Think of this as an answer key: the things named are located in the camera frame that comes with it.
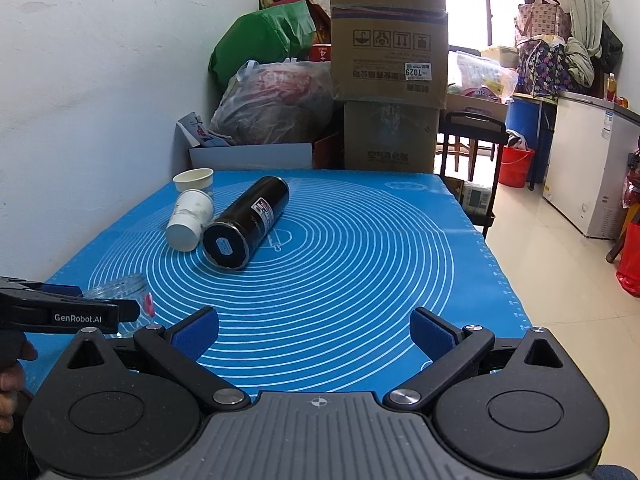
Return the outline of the person's left hand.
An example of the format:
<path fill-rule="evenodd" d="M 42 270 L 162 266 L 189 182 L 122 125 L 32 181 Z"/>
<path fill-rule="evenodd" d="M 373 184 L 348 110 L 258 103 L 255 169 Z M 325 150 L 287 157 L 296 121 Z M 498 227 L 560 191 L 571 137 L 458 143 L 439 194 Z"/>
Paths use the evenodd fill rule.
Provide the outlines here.
<path fill-rule="evenodd" d="M 0 431 L 2 434 L 8 434 L 13 426 L 15 414 L 18 407 L 17 393 L 24 388 L 24 368 L 20 363 L 23 361 L 35 361 L 38 352 L 34 345 L 26 339 L 22 346 L 17 360 L 11 366 L 1 371 L 0 390 L 1 390 L 1 412 L 0 412 Z"/>

